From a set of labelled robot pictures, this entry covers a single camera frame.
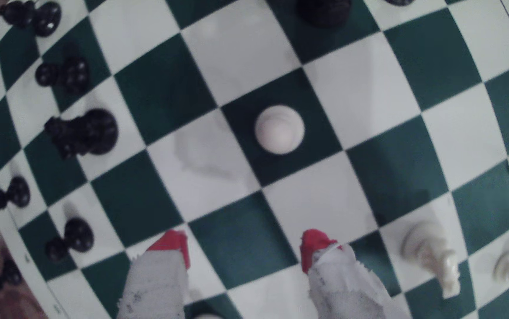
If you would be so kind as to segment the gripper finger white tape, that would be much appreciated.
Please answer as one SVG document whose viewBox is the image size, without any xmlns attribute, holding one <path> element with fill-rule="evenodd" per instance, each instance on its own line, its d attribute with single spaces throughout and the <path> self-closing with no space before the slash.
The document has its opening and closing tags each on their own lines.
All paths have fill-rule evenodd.
<svg viewBox="0 0 509 319">
<path fill-rule="evenodd" d="M 301 236 L 301 268 L 319 318 L 409 318 L 348 243 L 318 230 Z"/>
<path fill-rule="evenodd" d="M 168 230 L 131 263 L 117 318 L 185 318 L 187 235 Z"/>
</svg>

